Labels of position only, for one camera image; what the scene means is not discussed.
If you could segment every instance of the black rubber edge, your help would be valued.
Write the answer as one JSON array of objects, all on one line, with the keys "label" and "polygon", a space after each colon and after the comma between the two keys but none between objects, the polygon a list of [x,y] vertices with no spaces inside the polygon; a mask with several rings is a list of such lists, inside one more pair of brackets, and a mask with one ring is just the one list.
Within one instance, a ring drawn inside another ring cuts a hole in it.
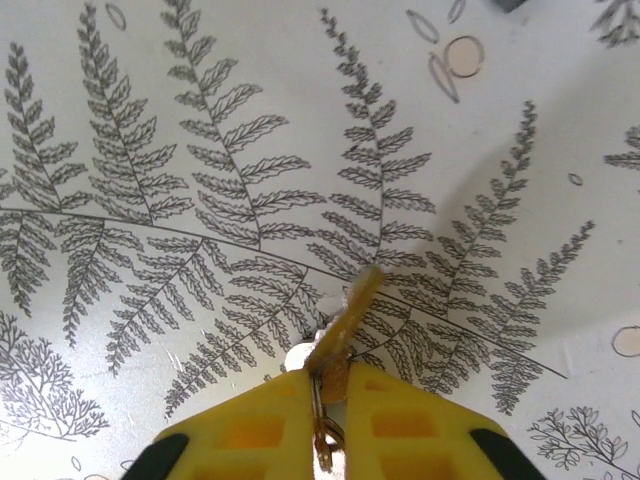
[{"label": "black rubber edge", "polygon": [[546,480],[510,438],[486,428],[470,435],[504,480]]},{"label": "black rubber edge", "polygon": [[174,433],[145,448],[121,480],[166,480],[187,444],[189,437]]},{"label": "black rubber edge", "polygon": [[526,0],[493,0],[493,3],[498,5],[506,13],[513,12],[524,2],[526,2]]}]

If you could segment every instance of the drawn oval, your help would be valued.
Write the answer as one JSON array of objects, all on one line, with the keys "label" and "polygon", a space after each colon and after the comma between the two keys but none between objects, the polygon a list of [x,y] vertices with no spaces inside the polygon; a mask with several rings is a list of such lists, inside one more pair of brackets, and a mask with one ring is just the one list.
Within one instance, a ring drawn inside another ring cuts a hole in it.
[{"label": "drawn oval", "polygon": [[76,472],[79,472],[80,470],[82,470],[82,464],[80,463],[80,460],[78,460],[76,457],[71,457],[71,465],[73,465],[73,468],[76,469]]},{"label": "drawn oval", "polygon": [[116,26],[118,30],[122,30],[123,32],[127,29],[127,19],[120,10],[120,7],[114,5],[113,3],[107,3],[104,6],[104,9],[107,11],[107,15]]},{"label": "drawn oval", "polygon": [[451,73],[449,73],[440,57],[433,53],[429,54],[429,72],[438,84],[438,87],[440,87],[440,90],[442,90],[444,94],[453,101],[453,103],[460,103],[458,90],[453,83]]},{"label": "drawn oval", "polygon": [[407,10],[407,16],[411,21],[411,26],[420,35],[420,38],[434,45],[440,41],[440,32],[426,17],[414,10]]},{"label": "drawn oval", "polygon": [[449,14],[447,15],[449,24],[456,23],[460,20],[466,6],[467,0],[454,0],[453,5],[451,5],[451,10],[449,10]]},{"label": "drawn oval", "polygon": [[463,35],[454,38],[444,47],[442,57],[451,75],[470,78],[482,70],[485,59],[484,46],[476,37]]},{"label": "drawn oval", "polygon": [[611,339],[611,347],[621,357],[640,357],[640,326],[618,330]]},{"label": "drawn oval", "polygon": [[582,185],[584,185],[584,182],[582,181],[582,177],[580,175],[577,175],[575,173],[570,173],[567,176],[569,177],[569,181],[573,183],[575,186],[581,187]]}]

